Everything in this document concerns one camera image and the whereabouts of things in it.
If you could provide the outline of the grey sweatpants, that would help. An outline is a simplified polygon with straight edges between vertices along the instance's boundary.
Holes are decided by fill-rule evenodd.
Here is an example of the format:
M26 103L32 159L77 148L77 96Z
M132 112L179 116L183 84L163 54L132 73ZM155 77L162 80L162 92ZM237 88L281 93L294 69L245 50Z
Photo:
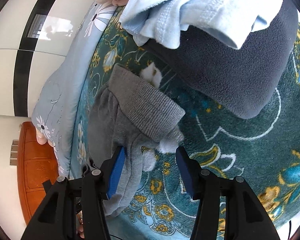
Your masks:
M104 201L106 216L118 216L133 199L141 175L155 166L155 151L175 152L183 134L178 122L185 111L172 99L115 64L110 79L97 93L90 110L87 137L95 166L110 159L117 147L126 150L116 192Z

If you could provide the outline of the teal floral bed blanket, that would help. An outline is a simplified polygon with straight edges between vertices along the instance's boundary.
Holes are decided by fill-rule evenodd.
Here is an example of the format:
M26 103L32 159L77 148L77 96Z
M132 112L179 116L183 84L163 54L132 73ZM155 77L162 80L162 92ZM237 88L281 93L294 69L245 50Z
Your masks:
M113 14L90 62L78 103L70 177L81 176L88 159L88 116L101 86L116 63L139 72L155 63L160 90L185 110L179 123L182 145L219 177L243 176L279 228L300 211L300 23L287 66L261 113L239 119L222 105L182 83L157 57L137 47ZM198 202L185 192L173 153L155 153L155 167L144 172L138 189L119 216L108 222L121 239L189 239Z

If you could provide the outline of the pink floral pillow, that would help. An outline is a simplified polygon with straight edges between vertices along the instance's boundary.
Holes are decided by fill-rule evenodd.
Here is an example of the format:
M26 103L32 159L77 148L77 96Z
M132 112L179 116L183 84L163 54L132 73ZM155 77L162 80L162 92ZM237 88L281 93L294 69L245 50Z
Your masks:
M45 135L38 129L36 129L36 139L38 144L40 145L44 145L47 143L47 139L45 137Z
M48 142L48 144L49 144L51 147L54 147L53 141L48 140L47 142Z

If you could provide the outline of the light blue floral duvet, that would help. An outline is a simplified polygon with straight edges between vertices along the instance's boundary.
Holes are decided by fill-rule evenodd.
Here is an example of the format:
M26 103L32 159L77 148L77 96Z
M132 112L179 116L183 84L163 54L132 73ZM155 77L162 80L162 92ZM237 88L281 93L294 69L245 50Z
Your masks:
M72 138L82 87L96 45L115 10L111 2L91 5L64 62L47 79L32 113L35 128L53 141L61 176L70 175Z

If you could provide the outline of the dark navy fleece garment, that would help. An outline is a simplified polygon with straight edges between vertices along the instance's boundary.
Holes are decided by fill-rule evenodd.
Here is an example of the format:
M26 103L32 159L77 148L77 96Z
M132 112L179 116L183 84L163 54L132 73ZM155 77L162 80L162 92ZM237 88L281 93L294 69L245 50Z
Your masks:
M257 116L268 103L286 68L298 29L292 0L283 0L270 26L249 34L232 49L208 33L189 27L180 46L168 49L154 40L143 48L168 64L190 88L242 119Z

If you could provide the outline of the white black wardrobe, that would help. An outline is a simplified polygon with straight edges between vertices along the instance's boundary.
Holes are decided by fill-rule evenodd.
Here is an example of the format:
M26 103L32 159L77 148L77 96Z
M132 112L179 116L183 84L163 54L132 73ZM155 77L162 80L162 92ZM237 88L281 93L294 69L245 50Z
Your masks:
M0 0L0 115L31 116L94 0Z

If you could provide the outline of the light blue fleece garment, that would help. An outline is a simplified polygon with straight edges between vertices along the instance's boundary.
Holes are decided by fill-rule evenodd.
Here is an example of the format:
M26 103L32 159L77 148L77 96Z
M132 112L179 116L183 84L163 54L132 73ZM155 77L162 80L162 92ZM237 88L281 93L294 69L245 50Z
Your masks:
M137 46L154 39L168 49L194 26L233 49L251 32L269 27L283 0L129 0L120 17Z

